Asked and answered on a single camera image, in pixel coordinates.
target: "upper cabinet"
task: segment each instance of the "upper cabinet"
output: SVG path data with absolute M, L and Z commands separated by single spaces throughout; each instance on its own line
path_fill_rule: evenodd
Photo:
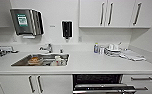
M 129 27 L 135 0 L 108 0 L 105 27 Z
M 104 26 L 107 0 L 80 0 L 80 25 Z
M 0 27 L 13 27 L 10 0 L 0 0 Z
M 136 0 L 130 22 L 130 27 L 152 26 L 152 0 Z
M 79 27 L 150 28 L 152 0 L 80 0 Z

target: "cleaning bottle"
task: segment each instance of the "cleaning bottle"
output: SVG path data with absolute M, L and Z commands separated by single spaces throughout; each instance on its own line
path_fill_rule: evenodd
M 98 53 L 98 43 L 95 43 L 94 45 L 94 53 Z

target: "cabinet handle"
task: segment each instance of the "cabinet handle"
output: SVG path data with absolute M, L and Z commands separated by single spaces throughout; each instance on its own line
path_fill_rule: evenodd
M 148 77 L 148 78 L 133 78 L 131 77 L 131 80 L 152 80 L 151 77 Z
M 33 85 L 32 85 L 32 80 L 31 80 L 32 76 L 29 76 L 29 83 L 30 83 L 30 86 L 31 86 L 31 89 L 32 89 L 32 93 L 35 92 L 35 90 L 33 89 Z
M 139 4 L 138 4 L 137 14 L 136 14 L 135 21 L 134 21 L 133 25 L 136 25 L 136 23 L 137 23 L 138 15 L 139 15 L 139 13 L 140 13 L 141 4 L 142 4 L 142 3 L 139 3 Z
M 143 88 L 135 88 L 135 90 L 148 90 L 147 87 L 143 87 Z
M 102 21 L 103 21 L 103 6 L 104 6 L 105 3 L 102 3 L 102 13 L 101 13 L 101 22 L 100 22 L 100 25 L 102 25 Z
M 113 3 L 111 3 L 110 16 L 109 16 L 109 23 L 108 23 L 108 25 L 110 25 L 110 23 L 111 23 L 111 19 L 112 19 L 112 10 L 113 10 Z
M 40 88 L 40 92 L 43 92 L 42 86 L 41 86 L 41 81 L 40 81 L 40 76 L 38 76 L 38 83 L 39 83 L 39 88 Z

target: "white wall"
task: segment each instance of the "white wall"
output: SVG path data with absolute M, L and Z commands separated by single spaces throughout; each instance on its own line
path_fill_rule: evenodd
M 0 45 L 12 45 L 17 50 L 23 50 L 27 45 L 31 47 L 47 43 L 72 44 L 100 44 L 122 42 L 128 47 L 131 38 L 131 29 L 79 29 L 79 0 L 10 0 L 12 8 L 35 9 L 42 13 L 44 34 L 36 39 L 23 39 L 17 36 L 13 28 L 0 28 Z M 66 43 L 62 37 L 61 21 L 73 22 L 73 37 Z

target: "wall-mounted dispenser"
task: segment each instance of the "wall-mounted dispenser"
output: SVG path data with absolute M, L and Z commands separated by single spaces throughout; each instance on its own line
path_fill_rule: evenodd
M 35 38 L 43 34 L 41 13 L 32 9 L 11 9 L 12 20 L 17 35 Z
M 69 40 L 69 38 L 72 37 L 72 22 L 62 21 L 62 27 L 63 27 L 63 37 L 65 37 L 66 40 Z

